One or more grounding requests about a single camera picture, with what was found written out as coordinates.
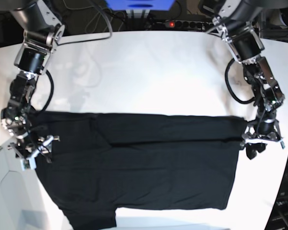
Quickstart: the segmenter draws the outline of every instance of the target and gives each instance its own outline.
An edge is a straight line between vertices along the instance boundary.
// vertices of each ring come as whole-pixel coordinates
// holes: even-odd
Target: black t-shirt
[[[238,117],[46,112],[36,173],[75,230],[116,226],[118,207],[225,209],[246,122]]]

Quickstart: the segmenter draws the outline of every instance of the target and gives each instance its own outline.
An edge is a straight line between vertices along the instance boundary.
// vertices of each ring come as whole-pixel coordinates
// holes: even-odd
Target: black cable
[[[45,145],[42,145],[42,144],[38,144],[41,148],[45,148],[47,150],[48,153],[50,153],[50,150],[45,146]]]
[[[53,78],[52,78],[52,76],[48,70],[46,71],[46,74],[47,74],[49,81],[50,81],[50,94],[49,94],[48,100],[47,100],[46,104],[44,105],[44,107],[42,108],[42,110],[40,110],[36,113],[37,116],[46,111],[46,109],[48,108],[48,106],[51,102],[53,92],[54,92]]]
[[[212,35],[212,36],[215,36],[215,37],[221,38],[221,36],[219,36],[219,35],[217,35],[217,34],[209,34],[209,35]]]
[[[215,26],[211,27],[210,29],[206,30],[205,33],[209,34],[212,31],[214,31],[216,28],[218,28],[220,25],[226,24],[230,21],[230,17],[222,19],[218,24]]]
[[[285,224],[287,225],[287,227],[288,227],[288,220],[287,220],[287,218],[286,218],[285,215],[281,212],[281,210],[279,210],[278,207],[276,207],[276,209],[277,209],[278,214],[281,216],[281,218],[283,219],[284,223],[285,223]]]
[[[247,101],[242,101],[242,100],[240,100],[240,99],[235,95],[235,93],[233,92],[233,90],[231,89],[231,86],[230,86],[230,84],[229,84],[229,81],[228,81],[228,72],[229,72],[230,67],[232,66],[232,64],[234,64],[234,62],[235,62],[235,59],[230,60],[229,64],[228,64],[227,67],[226,67],[226,70],[225,70],[225,83],[226,83],[226,86],[227,86],[227,88],[228,88],[228,91],[229,91],[230,95],[231,95],[237,102],[239,102],[240,104],[250,104],[250,103],[252,103],[252,102],[255,101],[255,97],[252,97],[251,99],[249,99],[249,100],[247,100]]]
[[[264,114],[265,114],[265,109],[264,109],[263,114],[261,115],[261,117],[260,117],[260,119],[259,119],[259,122],[258,122],[258,125],[257,125],[257,128],[256,128],[256,133],[257,133],[257,134],[258,134],[258,131],[259,131],[259,125],[260,125],[260,123],[263,121]]]
[[[285,37],[287,37],[288,36],[288,33],[286,34],[286,35],[284,35],[284,36],[281,36],[281,37],[271,37],[272,39],[280,39],[280,38],[285,38]]]
[[[180,2],[178,2],[178,1],[175,1],[175,2],[179,5],[180,12],[179,12],[179,15],[176,16],[175,18],[172,18],[171,21],[178,19],[181,16],[181,14],[182,14],[182,6],[181,6]]]
[[[75,42],[66,42],[66,43],[62,43],[59,44],[59,46],[62,45],[68,45],[68,44],[75,44],[75,43],[82,43],[82,42],[92,42],[92,41],[100,41],[100,40],[106,40],[112,37],[113,35],[113,29],[112,29],[112,25],[111,22],[109,20],[109,18],[106,16],[106,13],[100,8],[100,6],[98,6],[95,2],[93,2],[93,0],[88,0],[91,2],[91,4],[94,6],[94,8],[101,14],[101,16],[105,19],[110,35],[108,37],[102,37],[102,38],[97,38],[97,39],[88,39],[88,40],[81,40],[81,41],[75,41]]]
[[[37,143],[33,140],[33,138],[32,138],[28,120],[27,120],[26,118],[25,118],[24,120],[25,120],[25,129],[26,129],[26,131],[27,131],[27,133],[28,133],[28,137],[29,137],[31,143],[33,144],[34,148],[39,150],[38,144],[37,144]]]
[[[107,15],[111,16],[112,18],[116,18],[116,19],[121,20],[125,25],[127,25],[125,19],[122,19],[121,17],[117,16],[116,14],[113,14],[113,13],[107,12],[107,11],[105,11],[105,13],[106,13]]]

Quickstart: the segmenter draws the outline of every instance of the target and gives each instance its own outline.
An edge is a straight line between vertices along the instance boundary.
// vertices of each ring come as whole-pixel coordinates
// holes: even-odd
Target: cable
[[[111,10],[110,8],[108,8],[108,7],[102,8],[102,10],[103,10],[103,11],[104,11],[104,10],[109,10],[110,12],[112,12],[112,10]],[[88,26],[95,20],[95,18],[96,18],[97,16],[98,16],[98,18],[97,18],[97,22],[96,22],[96,24],[95,24],[94,30],[93,30],[92,32],[88,33],[88,32],[87,32]],[[99,23],[99,20],[100,20],[100,17],[101,17],[101,14],[98,12],[98,13],[89,21],[89,23],[86,25],[86,27],[85,27],[85,29],[84,29],[84,31],[85,31],[86,34],[92,34],[92,33],[94,33],[94,32],[96,31],[97,26],[98,26],[98,23]]]
[[[125,13],[124,13],[123,11],[118,11],[118,12],[115,13],[115,15],[116,15],[117,13],[122,13],[122,14],[124,15],[124,19],[126,19],[126,15],[125,15]],[[124,25],[124,22],[121,23],[118,32],[120,31],[120,29],[121,29],[121,27],[122,27],[123,25]]]
[[[37,116],[39,116],[40,114],[42,114],[43,112],[46,111],[46,109],[48,108],[48,106],[49,106],[49,104],[51,102],[51,99],[52,99],[52,96],[53,96],[53,92],[54,92],[53,78],[52,78],[52,76],[51,76],[51,74],[50,74],[50,72],[48,70],[46,71],[46,74],[47,74],[47,76],[49,78],[49,81],[50,81],[50,94],[49,94],[48,100],[47,100],[46,104],[44,105],[44,107],[42,108],[42,110],[40,110],[40,111],[38,111],[36,113]]]
[[[49,150],[45,145],[39,144],[39,143],[38,143],[38,145],[39,145],[41,148],[45,148],[45,149],[47,150],[47,152],[50,153],[50,150]]]
[[[221,38],[221,36],[219,36],[219,35],[217,35],[217,34],[209,34],[209,35],[212,35],[212,36],[215,36],[215,37]]]
[[[283,219],[284,223],[285,223],[285,224],[287,225],[287,227],[288,227],[288,220],[287,220],[287,218],[286,218],[285,215],[279,210],[278,207],[276,207],[276,209],[277,209],[277,212],[279,213],[279,215],[281,216],[281,218]]]
[[[281,37],[271,37],[272,39],[280,39],[280,38],[285,38],[288,36],[288,33],[285,36],[281,36]]]
[[[165,23],[166,23],[166,22],[169,22],[169,21],[172,21],[172,20],[176,20],[176,19],[178,19],[178,18],[181,16],[181,14],[182,14],[182,6],[181,6],[180,2],[178,2],[178,1],[175,1],[175,3],[178,4],[178,6],[179,6],[179,8],[180,8],[180,12],[179,12],[178,16],[176,16],[176,17],[174,17],[174,18],[171,18],[171,19],[169,19],[169,20],[166,20]]]
[[[29,123],[28,123],[27,118],[24,118],[24,120],[25,120],[25,129],[26,129],[26,131],[27,131],[27,133],[28,133],[28,137],[29,137],[31,143],[33,144],[33,146],[34,146],[35,149],[38,149],[38,151],[39,151],[40,153],[42,153],[42,152],[39,150],[38,143],[36,143],[36,142],[33,140],[33,138],[32,138],[32,135],[31,135],[31,132],[30,132],[30,127],[29,127]]]
[[[260,125],[260,123],[263,121],[264,114],[265,114],[265,109],[264,109],[263,114],[261,115],[261,117],[260,117],[260,119],[259,119],[259,122],[258,122],[258,125],[257,125],[257,128],[256,128],[256,133],[257,133],[257,134],[258,134],[258,131],[259,131],[259,125]]]
[[[67,4],[66,4],[66,1],[65,0],[62,0],[65,7],[68,9],[68,10],[71,10],[71,11],[79,11],[79,10],[85,10],[85,9],[90,9],[90,8],[93,8],[94,6],[86,6],[86,7],[81,7],[81,8],[71,8],[71,7],[68,7]]]
[[[82,7],[82,8],[71,8],[71,7],[69,7],[69,6],[66,4],[66,1],[65,1],[65,0],[62,0],[62,1],[63,1],[63,3],[64,3],[64,6],[65,6],[68,10],[71,10],[71,11],[79,11],[79,10],[86,10],[86,9],[94,8],[94,6],[87,6],[87,7]],[[126,16],[125,16],[125,13],[124,13],[124,12],[122,12],[122,13],[124,14],[124,19],[121,19],[120,17],[118,17],[118,16],[116,15],[116,13],[113,14],[112,11],[111,11],[111,12],[105,11],[105,13],[108,14],[108,15],[110,15],[110,16],[113,17],[113,18],[116,18],[116,19],[121,20],[121,21],[126,25],[126,27],[127,27],[127,24],[126,24],[126,22],[125,22]]]
[[[231,89],[231,86],[229,84],[229,81],[228,81],[228,72],[230,70],[230,67],[232,66],[232,64],[235,62],[234,59],[230,60],[229,64],[227,65],[226,67],[226,70],[225,70],[225,83],[226,83],[226,86],[228,88],[228,91],[230,93],[230,95],[237,101],[239,102],[240,104],[250,104],[252,102],[255,101],[255,97],[252,97],[251,99],[247,100],[247,101],[242,101],[240,100],[236,95],[235,93],[233,92],[233,90]]]
[[[230,17],[228,18],[224,18],[222,19],[218,24],[216,24],[215,26],[211,27],[210,29],[208,29],[207,31],[205,31],[205,33],[209,34],[212,31],[214,31],[216,28],[218,28],[220,25],[226,24],[230,21]]]
[[[105,12],[103,12],[103,10],[100,8],[100,6],[98,6],[92,0],[89,0],[89,1],[95,7],[95,9],[101,14],[101,16],[105,19],[107,26],[109,28],[110,35],[108,37],[102,37],[102,38],[97,38],[97,39],[81,40],[81,41],[75,41],[75,42],[66,42],[66,43],[59,44],[59,46],[67,45],[67,44],[82,43],[82,42],[100,41],[100,40],[105,40],[105,39],[109,39],[112,37],[113,29],[112,29],[112,25],[111,25],[109,18],[106,16]]]

